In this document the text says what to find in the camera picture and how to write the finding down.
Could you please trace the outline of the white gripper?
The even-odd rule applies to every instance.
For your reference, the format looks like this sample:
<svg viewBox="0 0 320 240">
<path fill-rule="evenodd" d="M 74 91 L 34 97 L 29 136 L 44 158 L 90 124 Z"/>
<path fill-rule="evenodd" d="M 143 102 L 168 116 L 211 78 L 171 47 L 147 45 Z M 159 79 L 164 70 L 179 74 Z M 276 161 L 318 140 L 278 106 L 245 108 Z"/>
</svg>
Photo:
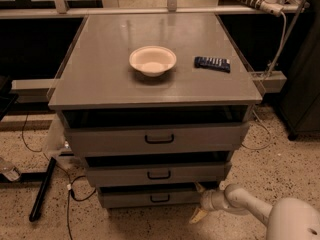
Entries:
<svg viewBox="0 0 320 240">
<path fill-rule="evenodd" d="M 230 211 L 233 206 L 227 200 L 224 191 L 218 189 L 206 190 L 199 182 L 195 182 L 198 193 L 201 194 L 200 207 L 197 207 L 189 219 L 190 224 L 196 224 L 212 211 Z"/>
</svg>

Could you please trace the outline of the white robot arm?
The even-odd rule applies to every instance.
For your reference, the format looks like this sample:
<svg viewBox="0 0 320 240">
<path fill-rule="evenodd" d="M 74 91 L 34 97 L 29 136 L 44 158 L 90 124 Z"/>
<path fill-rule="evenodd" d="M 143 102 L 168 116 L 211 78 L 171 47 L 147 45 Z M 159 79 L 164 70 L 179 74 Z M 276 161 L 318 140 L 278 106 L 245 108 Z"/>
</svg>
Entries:
<svg viewBox="0 0 320 240">
<path fill-rule="evenodd" d="M 195 187 L 200 204 L 189 219 L 190 224 L 213 211 L 250 213 L 266 227 L 266 240 L 320 240 L 320 212 L 305 201 L 282 198 L 271 205 L 237 184 L 229 184 L 224 190 L 206 189 L 198 182 Z"/>
</svg>

